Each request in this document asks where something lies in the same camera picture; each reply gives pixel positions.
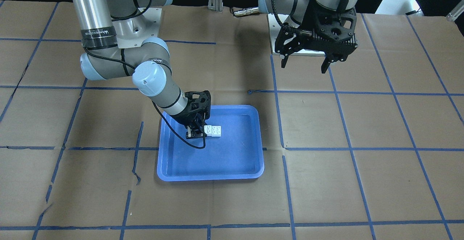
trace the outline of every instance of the robotic arm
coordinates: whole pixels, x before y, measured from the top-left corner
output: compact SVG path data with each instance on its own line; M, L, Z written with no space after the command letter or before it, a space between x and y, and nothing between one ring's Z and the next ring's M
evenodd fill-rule
M118 47L120 40L137 38L149 29L143 13L172 0L73 0L82 33L81 69L89 80L132 76L134 85L187 129L186 138L203 138L210 116L209 91L184 93L172 79L169 49L157 37L133 48Z
M321 72L331 63L345 61L358 47L355 37L358 0L258 0L258 7L234 12L244 16L257 12L273 13L280 25L274 52L282 58L282 68L288 56L302 49L325 53ZM277 13L289 14L281 22Z

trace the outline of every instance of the blue tape line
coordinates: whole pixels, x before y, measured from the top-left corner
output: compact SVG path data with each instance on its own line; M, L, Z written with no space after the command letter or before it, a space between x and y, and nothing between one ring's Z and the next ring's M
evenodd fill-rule
M364 18L364 14L361 14L361 18L362 18L362 20L363 20L363 22L364 22L364 25L366 26L366 30L368 31L368 34L369 34L369 37L370 37L370 39L371 39L372 45L373 45L374 49L376 50L378 60L380 61L380 64L381 64L381 66L382 66L382 69L383 69L383 71L384 71L384 73L385 73L385 77L386 77L386 79L387 79L387 81L388 81L388 85L390 86L390 90L391 90L391 92L394 93L395 91L394 91L394 89L393 89L393 85L392 85L392 83L391 83L391 81L390 81L390 78L389 78L389 76L388 76L388 73L386 72L385 65L383 64L382 58L381 58L381 56L380 56L380 53L378 53L377 46L376 46L376 44L375 44L375 42L374 42L374 40L373 40L372 34L371 34L370 30L369 30L369 26L368 26L368 24L366 23L366 19ZM453 240L453 237L452 237L452 235L451 235L450 229L449 229L449 227L448 227L448 224L446 223L446 220L445 220L445 218L444 218L444 215L443 215L443 212L442 212L442 210L441 210L441 207L440 207L440 204L439 204L439 202L438 202L438 199L436 198L434 189L433 189L433 187L432 187L432 185L431 185L431 182L430 182L429 177L428 177L428 175L427 175L427 172L426 172L426 169L425 169L425 167L424 167L424 164L422 163L422 159L421 159L421 157L420 157L419 151L417 150L416 142L414 141L413 135L412 135L412 133L411 133L411 130L409 129L409 125L407 124L407 121L406 121L406 118L405 118L405 116L404 116L403 110L401 109L401 105L399 104L398 98L396 97L395 94L393 95L393 97L394 97L394 99L395 99L396 105L398 106L398 110L399 110L399 113L401 114L401 118L403 119L403 122L404 122L404 124L405 124L405 126L406 126L406 130L407 130L407 132L408 132L409 138L411 139L411 143L413 144L413 147L414 147L414 149L415 149L415 151L416 151L417 159L418 159L418 161L419 161L419 164L420 164L420 167L421 167L421 169L422 169L422 172L424 173L424 177L426 178L427 185L429 186L429 189L430 189L430 192L431 192L431 194L432 194L432 197L434 198L435 205L436 205L436 208L437 208L438 211L439 211L441 220L442 220L443 223L444 223L444 227L445 227L445 229L446 229L446 233L448 233L449 240Z
M127 214L129 213L129 204L131 203L131 194L132 190L129 190L127 192L126 208L124 209L123 226L121 227L121 235L119 235L119 240L124 239L124 230L126 228Z
M279 123L280 145L282 146L282 148L285 148L283 146L282 120L280 118L279 96L277 94L277 79L276 79L276 71L274 69L274 59L272 58L272 54L270 55L270 66L272 69L272 81L274 82L275 107L277 109L277 122Z
M55 4L55 7L53 8L53 11L51 12L50 18L48 19L48 22L47 22L47 24L45 25L45 28L43 29L42 35L40 35L40 39L38 40L37 45L35 45L35 48L34 48L34 50L33 50L33 53L32 53L32 55L30 56L30 58L29 58L29 60L28 60L28 63L27 63L27 65L26 65L25 69L23 70L23 73L21 74L21 78L20 78L20 80L18 81L18 84L16 85L16 88L13 90L13 93L11 94L10 99L8 99L8 102L7 102L7 104L5 105L5 108L3 108L2 114L0 115L0 123L1 123L1 121L3 120L3 118L5 117L5 114L7 113L7 110L8 110L8 108L10 107L11 101L13 101L13 97L14 97L15 94L16 94L16 90L18 90L18 86L20 85L21 81L23 80L24 75L26 74L26 71L28 70L28 68L29 68L29 66L30 66L30 62L32 62L32 60L33 60L33 58L34 58L34 55L35 55L35 53L37 52L38 46L40 45L40 41L42 40L43 36L45 35L45 32L46 32L47 29L48 29L48 26L50 25L51 19L53 18L53 15L55 14L55 12L56 12L56 10L57 10L57 7L58 7L58 3Z
M273 93L274 90L248 90L253 92ZM362 94L362 95L409 95L409 96L464 96L462 93L411 93L411 92L377 92L377 91L330 91L330 90L277 90L277 93L310 93L310 94Z
M85 147L80 147L80 146L73 146L71 148L68 148L68 150L120 150L120 151L132 151L136 150L137 148L121 148L121 147L116 147L116 148L103 148L101 146L85 146ZM154 148L154 147L149 147L149 146L140 146L138 148L139 150L154 150L157 151L159 148Z
M287 200L288 200L288 203L289 203L291 234L292 234L292 239L297 240L297 233L295 231L295 220L293 219L293 206L292 206L292 203L291 203L289 174L288 174L288 170L287 170L287 160L285 159L285 156L282 156L282 163L283 163L283 173L285 175L285 187L287 188Z
M211 240L211 225L207 225L206 240Z
M414 26L413 26L413 24L412 24L412 22L411 22L411 20L409 19L408 16L406 16L406 19L408 20L409 25L411 25L411 28L413 29L414 34L415 34L416 37L417 37L417 40L419 41L420 45L422 46L422 49L424 49L424 52L426 53L427 58L429 59L430 65L432 65L432 68L434 69L434 72L435 72L436 76L438 77L438 80L440 80L440 83L441 83L441 85L443 86L443 90L444 90L445 93L448 95L449 101L451 101L451 104L453 105L454 110L455 110L456 113L457 113L457 116L459 116L459 119L461 120L462 124L464 124L464 120L463 120L461 114L459 113L459 110L457 109L456 104L454 104L453 99L452 99L451 96L449 95L448 89L447 89L446 86L444 85L444 82L443 82L443 80L441 79L440 74L438 73L438 70L436 70L435 65L434 65L434 62L433 62L432 59L430 58L429 53L427 52L426 47L424 46L424 44L422 43L422 40L421 40L420 37L419 37L419 34L417 34L416 29L414 28Z
M337 151L350 150L350 148L285 148L293 151ZM464 151L464 149L441 149L441 148L351 148L356 151L360 150L419 150L419 151Z
M165 40L166 43L181 43L181 44L206 44L206 45L216 45L216 43L211 42L190 42L190 41L177 41L177 40Z
M149 146L141 146L139 147L139 150L159 150L160 148L153 148Z
M45 196L45 202L48 204L48 199L50 198L52 186L48 185L47 195Z
M39 230L121 230L120 225L104 225L101 227L59 227L59 226L41 226Z
M0 149L35 149L35 150L53 150L54 146L0 146Z
M351 160L353 161L353 166L355 168L356 179L358 180L358 185L359 185L359 189L361 191L362 201L364 203L364 208L366 209L366 216L368 217L368 222L369 222L369 227L370 227L371 234L372 234L372 239L376 240L376 232L374 232L374 226L372 224L371 214L369 212L368 202L366 200L366 194L364 194L363 183L361 182L361 176L359 175L359 171L358 171L358 164L356 163L355 153L353 152L353 149L352 149L352 146L351 146L351 140L349 138L347 125L346 125L346 122L345 122L345 117L343 116L343 111L341 109L340 98L338 97L337 88L335 86L335 80L334 80L334 77L333 77L333 74L332 74L332 70L330 68L328 69L328 73L330 75L330 81L332 82L333 90L335 91L335 99L337 100L338 111L340 111L341 123L343 124L343 129L345 130L345 136L346 136L346 139L347 139L349 152L350 152L350 155L351 155Z
M68 142L69 134L71 132L71 128L73 127L74 119L76 118L76 113L78 112L79 105L81 103L82 95L85 90L87 84L87 78L84 80L82 87L81 87L81 92L79 94L79 98L76 101L76 106L74 107L73 115L71 116L71 120L69 121L68 129L66 131L65 139L63 140L63 145L61 146L60 153L58 155L57 162L55 164L55 169L53 170L53 175L51 176L51 183L53 184L55 182L56 175L58 173L58 166L61 161L61 158L63 157L63 152L65 151L66 148L66 142Z
M15 88L15 85L0 85L0 88ZM79 90L78 86L28 86L20 85L18 88L50 88L50 89L74 89ZM132 87L86 87L86 90L138 90ZM274 90L248 90L248 94L252 93L274 93ZM322 93L335 94L330 90L277 90L277 93ZM337 91L338 94L363 94L363 95L408 95L408 96L464 96L464 93L407 93L407 92L375 92L375 91Z
M137 135L136 152L134 153L134 167L132 168L132 173L137 177L136 186L138 186L140 184L140 181L141 181L141 178L136 173L136 168L137 168L137 159L138 159L138 156L139 156L140 139L142 138L142 131L143 130L144 130L144 122L142 121L140 123L139 134Z
M296 223L296 227L351 227L357 225L369 225L369 222L334 222L334 223Z
M446 220L448 224L464 224L464 220L462 219L454 219L454 220Z
M207 229L207 227L208 225L126 225L124 229Z
M443 224L442 220L405 220L405 221L377 221L374 225L414 225L414 224Z
M373 225L413 225L413 224L443 224L442 220L399 220L399 221L373 221ZM448 224L464 224L464 220L446 220ZM295 223L295 227L349 227L369 225L369 222L318 222ZM225 225L127 225L125 230L136 229L207 229L210 228L266 228L290 227L289 223L277 224L225 224ZM0 231L31 231L35 226L0 227ZM60 227L56 225L42 225L39 230L121 230L122 225L103 225L99 227Z
M46 88L46 89L54 89L54 90L80 90L81 87L76 86L18 86L18 88Z
M349 148L285 148L294 151L336 151L336 150L349 150Z
M65 40L65 39L43 39L43 42L75 42L80 43L81 40Z
M32 231L36 227L0 227L0 231Z
M290 227L289 223L277 223L277 224L225 224L225 225L213 225L211 228L262 228L262 227Z
M0 38L0 41L38 41L40 39L28 39L28 38Z
M34 234L33 234L33 236L32 236L32 240L36 240L37 234L38 234L38 230L39 230L39 228L40 228L40 224L42 223L42 219L43 219L45 213L47 212L47 210L48 210L51 206L53 206L53 204L52 204L52 205L49 205L49 206L38 216L37 225L35 226L35 230L34 230Z
M71 148L68 148L68 150L135 150L136 148L121 148L121 147L116 147L116 148L103 148L103 147L95 147L95 146L85 146L85 147L80 147L80 146L73 146Z
M86 87L86 90L139 90L138 88L122 88L122 87Z

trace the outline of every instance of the white lego brick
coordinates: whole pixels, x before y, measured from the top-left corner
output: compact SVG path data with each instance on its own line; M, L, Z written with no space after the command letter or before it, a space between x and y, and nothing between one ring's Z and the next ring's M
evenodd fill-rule
M221 126L212 126L211 127L211 136L220 137L221 136Z
M205 125L204 126L204 132L206 133L207 136L211 136L211 129L212 129L212 126L211 125Z

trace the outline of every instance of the white mounting plate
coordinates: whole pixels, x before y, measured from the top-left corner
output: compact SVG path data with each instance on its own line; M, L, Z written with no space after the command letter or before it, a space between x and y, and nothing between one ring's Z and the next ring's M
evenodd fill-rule
M287 19L288 15L286 14L279 14L279 19L284 22ZM276 46L276 39L277 35L280 31L280 26L277 23L274 14L270 13L267 15L267 22L269 23L269 37L270 37L270 45L271 45L271 52L273 55L279 55L279 53L274 52ZM325 56L323 51L315 51L315 50L300 50L299 52L295 52L292 55L300 55L300 56Z
M118 47L120 49L140 47L147 38L158 37L161 26L161 12L161 8L149 8L148 11L141 15L147 20L148 26L135 34L131 34L131 38L120 38L119 35L116 35Z

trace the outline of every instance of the blue tray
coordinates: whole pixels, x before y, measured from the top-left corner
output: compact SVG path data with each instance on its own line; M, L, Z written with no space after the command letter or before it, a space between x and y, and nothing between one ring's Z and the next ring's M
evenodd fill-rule
M164 113L181 136L186 129ZM186 145L161 120L157 173L164 181L257 178L264 172L258 111L249 105L211 106L208 125L221 126L221 137L207 137L206 148ZM188 140L202 146L202 139Z

